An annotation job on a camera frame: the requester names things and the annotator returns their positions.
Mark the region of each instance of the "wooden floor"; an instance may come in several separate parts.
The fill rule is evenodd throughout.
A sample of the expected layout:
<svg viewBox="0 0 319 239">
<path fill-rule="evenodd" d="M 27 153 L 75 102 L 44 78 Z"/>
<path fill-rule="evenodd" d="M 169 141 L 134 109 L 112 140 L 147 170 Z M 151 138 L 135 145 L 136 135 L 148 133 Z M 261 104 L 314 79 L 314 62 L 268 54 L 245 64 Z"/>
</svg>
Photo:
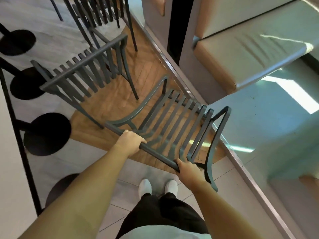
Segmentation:
<svg viewBox="0 0 319 239">
<path fill-rule="evenodd" d="M 126 47 L 127 61 L 129 64 L 130 73 L 133 83 L 139 95 L 139 100 L 135 100 L 134 95 L 130 89 L 129 83 L 122 77 L 113 80 L 105 88 L 100 89 L 96 94 L 82 103 L 86 111 L 92 115 L 96 120 L 102 124 L 106 120 L 117 120 L 132 112 L 148 95 L 153 86 L 165 74 L 170 74 L 164 65 L 157 58 L 152 50 L 150 43 L 145 38 L 142 31 L 133 24 L 134 34 L 138 46 L 138 52 L 134 51 L 133 42 L 130 36 L 128 27 L 125 27 L 123 32 L 128 34 L 128 43 Z M 174 90 L 180 90 L 178 85 L 170 79 L 169 87 Z M 147 112 L 149 112 L 151 105 L 154 104 L 155 97 L 140 115 L 138 115 L 134 123 L 141 123 Z M 101 130 L 89 119 L 87 119 L 80 112 L 76 111 L 72 118 L 72 134 L 71 138 L 94 147 L 108 151 L 116 142 L 118 136 L 108 129 Z M 207 142 L 211 141 L 212 134 L 207 138 Z M 207 154 L 208 147 L 203 146 L 198 153 L 197 160 L 204 162 Z M 215 152 L 213 162 L 216 162 L 225 156 L 225 152 L 221 147 L 218 147 Z M 131 159 L 138 162 L 162 169 L 171 173 L 175 173 L 173 169 L 148 155 L 144 151 L 139 151 Z"/>
</svg>

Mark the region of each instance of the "human hand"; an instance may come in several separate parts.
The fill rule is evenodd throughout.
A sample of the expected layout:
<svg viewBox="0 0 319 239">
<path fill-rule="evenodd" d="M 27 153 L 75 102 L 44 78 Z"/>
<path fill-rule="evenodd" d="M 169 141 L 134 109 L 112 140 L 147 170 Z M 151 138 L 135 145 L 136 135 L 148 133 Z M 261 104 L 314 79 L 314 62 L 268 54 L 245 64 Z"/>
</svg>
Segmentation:
<svg viewBox="0 0 319 239">
<path fill-rule="evenodd" d="M 130 157 L 139 150 L 139 145 L 147 143 L 144 138 L 137 135 L 135 132 L 125 130 L 119 137 L 114 146 L 118 147 L 121 152 L 124 152 L 126 156 Z"/>
<path fill-rule="evenodd" d="M 194 191 L 203 182 L 206 182 L 204 174 L 199 170 L 196 164 L 183 162 L 179 158 L 175 160 L 180 172 L 176 172 L 180 181 L 190 190 Z"/>
</svg>

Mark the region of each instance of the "chair backrest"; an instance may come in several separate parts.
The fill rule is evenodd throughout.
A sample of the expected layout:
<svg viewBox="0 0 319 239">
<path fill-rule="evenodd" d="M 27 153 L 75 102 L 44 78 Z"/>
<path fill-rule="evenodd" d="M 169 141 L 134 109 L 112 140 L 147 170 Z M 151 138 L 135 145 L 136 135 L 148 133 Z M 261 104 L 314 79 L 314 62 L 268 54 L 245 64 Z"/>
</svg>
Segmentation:
<svg viewBox="0 0 319 239">
<path fill-rule="evenodd" d="M 86 28 L 102 26 L 116 20 L 119 27 L 119 18 L 124 17 L 123 0 L 73 0 L 72 7 Z"/>
<path fill-rule="evenodd" d="M 200 39 L 293 0 L 201 0 L 195 35 Z"/>
<path fill-rule="evenodd" d="M 79 102 L 84 102 L 84 96 L 91 96 L 87 90 L 88 88 L 96 93 L 98 87 L 103 88 L 105 86 L 104 83 L 109 84 L 117 75 L 122 75 L 128 80 L 124 50 L 126 43 L 127 35 L 122 34 L 99 49 L 90 47 L 90 51 L 85 50 L 78 57 L 73 57 L 72 61 L 66 61 L 66 65 L 60 65 L 60 70 L 54 69 L 55 76 L 44 69 L 38 62 L 32 60 L 33 66 L 46 79 L 46 83 L 40 89 L 61 97 L 91 119 L 81 108 Z M 112 49 L 115 50 L 116 58 L 114 59 Z"/>
</svg>

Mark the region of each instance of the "black pants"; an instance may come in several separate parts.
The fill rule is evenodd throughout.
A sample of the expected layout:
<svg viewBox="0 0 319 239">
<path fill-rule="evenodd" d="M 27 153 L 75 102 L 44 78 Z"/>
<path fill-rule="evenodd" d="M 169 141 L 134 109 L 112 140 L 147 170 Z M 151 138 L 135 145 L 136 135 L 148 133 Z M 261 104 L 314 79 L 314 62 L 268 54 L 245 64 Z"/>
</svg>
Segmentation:
<svg viewBox="0 0 319 239">
<path fill-rule="evenodd" d="M 147 193 L 124 219 L 116 239 L 137 227 L 149 225 L 175 226 L 189 232 L 208 233 L 204 220 L 174 194 L 167 193 L 159 199 Z"/>
</svg>

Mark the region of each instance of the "white sneaker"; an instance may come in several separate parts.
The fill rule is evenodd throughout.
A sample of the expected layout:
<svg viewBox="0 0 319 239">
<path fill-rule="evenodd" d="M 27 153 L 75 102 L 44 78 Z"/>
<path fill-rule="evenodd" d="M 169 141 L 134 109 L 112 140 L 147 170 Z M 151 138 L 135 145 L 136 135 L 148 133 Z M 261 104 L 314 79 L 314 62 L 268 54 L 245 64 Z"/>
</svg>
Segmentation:
<svg viewBox="0 0 319 239">
<path fill-rule="evenodd" d="M 152 185 L 148 179 L 143 179 L 138 186 L 138 197 L 141 199 L 147 193 L 152 194 Z"/>
<path fill-rule="evenodd" d="M 166 183 L 165 185 L 165 194 L 166 193 L 172 193 L 177 197 L 177 192 L 178 192 L 178 186 L 177 182 L 175 180 L 170 180 Z"/>
</svg>

